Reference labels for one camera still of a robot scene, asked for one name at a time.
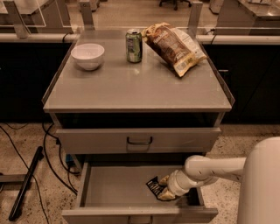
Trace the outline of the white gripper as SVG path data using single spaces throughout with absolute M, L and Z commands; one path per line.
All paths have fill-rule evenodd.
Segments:
M 159 184 L 168 187 L 157 196 L 162 201 L 174 200 L 176 196 L 183 196 L 191 188 L 198 186 L 198 182 L 190 179 L 183 170 L 176 170 L 170 176 L 161 178 Z

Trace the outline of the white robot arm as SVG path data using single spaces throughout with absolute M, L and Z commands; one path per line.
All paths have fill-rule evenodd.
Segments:
M 280 224 L 280 137 L 262 140 L 247 157 L 191 156 L 164 177 L 159 200 L 173 200 L 216 179 L 241 183 L 237 224 Z

